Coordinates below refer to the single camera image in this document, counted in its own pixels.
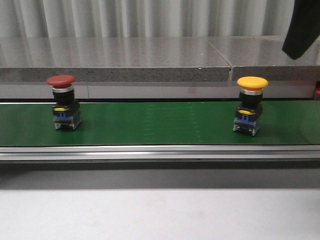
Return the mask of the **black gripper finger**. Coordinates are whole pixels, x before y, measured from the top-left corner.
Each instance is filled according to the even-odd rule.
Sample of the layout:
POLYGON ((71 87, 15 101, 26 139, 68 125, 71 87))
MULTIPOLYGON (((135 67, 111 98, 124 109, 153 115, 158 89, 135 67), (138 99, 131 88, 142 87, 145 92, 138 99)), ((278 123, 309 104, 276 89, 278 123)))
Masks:
POLYGON ((320 36, 320 1, 296 0, 282 51, 292 60, 300 58, 320 36))

